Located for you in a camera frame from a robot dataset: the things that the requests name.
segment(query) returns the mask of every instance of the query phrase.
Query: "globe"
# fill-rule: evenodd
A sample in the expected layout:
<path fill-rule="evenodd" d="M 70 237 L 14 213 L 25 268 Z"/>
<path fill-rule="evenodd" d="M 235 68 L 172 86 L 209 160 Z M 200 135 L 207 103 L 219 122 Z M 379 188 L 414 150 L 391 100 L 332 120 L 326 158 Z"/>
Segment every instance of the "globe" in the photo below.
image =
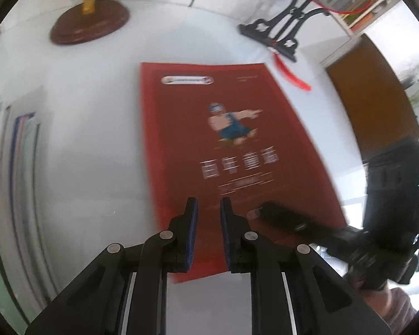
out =
<path fill-rule="evenodd" d="M 115 0 L 83 0 L 64 12 L 50 32 L 55 44 L 80 44 L 121 28 L 129 19 L 126 7 Z"/>

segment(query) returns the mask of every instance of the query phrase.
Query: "black decorative stand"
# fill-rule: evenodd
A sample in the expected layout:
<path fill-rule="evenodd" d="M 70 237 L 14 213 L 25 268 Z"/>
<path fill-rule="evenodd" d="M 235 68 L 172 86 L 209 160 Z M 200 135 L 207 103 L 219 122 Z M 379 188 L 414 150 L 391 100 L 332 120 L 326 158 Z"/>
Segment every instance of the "black decorative stand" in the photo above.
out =
<path fill-rule="evenodd" d="M 250 37 L 265 46 L 271 46 L 275 48 L 285 57 L 291 61 L 296 62 L 295 51 L 299 45 L 298 40 L 295 38 L 296 34 L 300 30 L 304 22 L 310 17 L 323 13 L 329 16 L 331 13 L 323 8 L 313 9 L 309 12 L 304 12 L 304 9 L 311 3 L 312 0 L 305 0 L 305 2 L 297 7 L 298 0 L 292 0 L 290 5 L 281 13 L 276 15 L 273 19 L 266 21 L 264 19 L 258 19 L 252 24 L 239 25 L 239 31 L 242 35 Z M 287 15 L 290 15 L 287 22 L 282 28 L 272 37 L 270 36 L 273 28 L 277 26 Z M 298 20 L 293 29 L 285 36 L 282 37 L 285 31 L 291 26 L 291 24 Z"/>

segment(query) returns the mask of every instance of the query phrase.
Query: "cartoon character illustration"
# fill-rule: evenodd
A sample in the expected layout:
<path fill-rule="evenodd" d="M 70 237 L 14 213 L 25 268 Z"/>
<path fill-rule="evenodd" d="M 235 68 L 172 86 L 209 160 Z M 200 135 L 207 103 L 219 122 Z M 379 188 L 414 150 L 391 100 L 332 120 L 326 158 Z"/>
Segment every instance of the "cartoon character illustration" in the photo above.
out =
<path fill-rule="evenodd" d="M 247 138 L 255 137 L 257 128 L 250 129 L 240 123 L 243 118 L 254 119 L 262 110 L 246 109 L 240 112 L 227 112 L 223 104 L 213 103 L 209 105 L 211 117 L 208 119 L 209 126 L 219 133 L 222 142 L 232 142 L 234 145 L 242 144 Z"/>

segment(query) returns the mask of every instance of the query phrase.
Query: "red tassel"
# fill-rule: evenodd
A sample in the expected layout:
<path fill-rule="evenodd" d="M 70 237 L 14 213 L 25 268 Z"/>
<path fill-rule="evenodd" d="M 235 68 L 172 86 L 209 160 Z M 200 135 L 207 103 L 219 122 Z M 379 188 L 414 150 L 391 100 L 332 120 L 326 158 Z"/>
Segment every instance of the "red tassel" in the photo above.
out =
<path fill-rule="evenodd" d="M 309 86 L 306 82 L 302 81 L 300 78 L 294 75 L 289 68 L 287 68 L 287 66 L 284 64 L 282 59 L 279 57 L 279 54 L 275 50 L 273 50 L 273 60 L 275 61 L 278 70 L 282 73 L 282 75 L 288 82 L 293 84 L 295 87 L 298 87 L 299 89 L 305 90 L 307 92 L 312 90 L 311 86 Z"/>

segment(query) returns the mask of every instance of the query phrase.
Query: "book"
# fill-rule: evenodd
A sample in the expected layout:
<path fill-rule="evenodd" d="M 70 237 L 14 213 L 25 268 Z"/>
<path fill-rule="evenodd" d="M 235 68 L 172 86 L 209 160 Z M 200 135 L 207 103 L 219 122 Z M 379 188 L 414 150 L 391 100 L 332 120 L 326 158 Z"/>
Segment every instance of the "book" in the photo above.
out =
<path fill-rule="evenodd" d="M 332 227 L 346 225 L 329 176 L 296 113 L 264 64 L 143 63 L 146 160 L 160 229 L 199 204 L 194 264 L 178 281 L 227 270 L 220 200 L 276 243 L 301 239 L 255 216 L 274 200 Z"/>
<path fill-rule="evenodd" d="M 0 259 L 8 291 L 30 321 L 58 293 L 37 205 L 37 141 L 45 91 L 0 98 Z"/>

